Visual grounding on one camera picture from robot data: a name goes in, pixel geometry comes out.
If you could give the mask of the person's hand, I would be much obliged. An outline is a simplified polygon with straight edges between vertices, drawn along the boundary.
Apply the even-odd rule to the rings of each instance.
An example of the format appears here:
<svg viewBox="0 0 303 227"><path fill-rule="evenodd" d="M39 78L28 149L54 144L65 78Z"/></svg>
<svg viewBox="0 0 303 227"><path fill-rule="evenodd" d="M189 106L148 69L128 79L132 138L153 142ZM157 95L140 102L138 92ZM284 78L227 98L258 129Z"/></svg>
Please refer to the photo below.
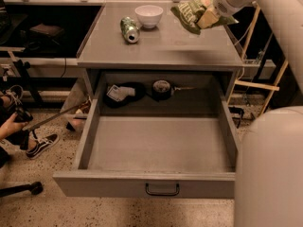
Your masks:
<svg viewBox="0 0 303 227"><path fill-rule="evenodd" d="M8 120L0 126L0 139L4 139L13 133L20 131L27 125L27 122L15 122L17 113L13 113Z"/></svg>

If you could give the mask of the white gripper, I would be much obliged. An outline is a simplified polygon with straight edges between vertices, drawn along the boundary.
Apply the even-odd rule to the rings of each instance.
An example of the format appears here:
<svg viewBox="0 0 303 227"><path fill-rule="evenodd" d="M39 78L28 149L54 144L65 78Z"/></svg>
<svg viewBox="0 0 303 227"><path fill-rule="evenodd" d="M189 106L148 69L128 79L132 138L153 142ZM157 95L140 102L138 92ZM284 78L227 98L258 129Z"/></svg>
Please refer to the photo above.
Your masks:
<svg viewBox="0 0 303 227"><path fill-rule="evenodd" d="M213 7L208 8L197 22L200 29L208 28L224 17L232 16L250 3L250 0L213 0Z"/></svg>

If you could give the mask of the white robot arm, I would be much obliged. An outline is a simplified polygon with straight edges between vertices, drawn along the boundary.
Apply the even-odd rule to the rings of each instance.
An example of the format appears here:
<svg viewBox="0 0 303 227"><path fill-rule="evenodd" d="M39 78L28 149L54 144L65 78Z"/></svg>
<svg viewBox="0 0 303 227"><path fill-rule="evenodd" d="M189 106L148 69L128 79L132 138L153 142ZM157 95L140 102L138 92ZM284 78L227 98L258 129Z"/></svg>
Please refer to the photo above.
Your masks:
<svg viewBox="0 0 303 227"><path fill-rule="evenodd" d="M303 88L303 0L213 0L230 16L256 2ZM242 138L234 227L303 227L303 107L259 116Z"/></svg>

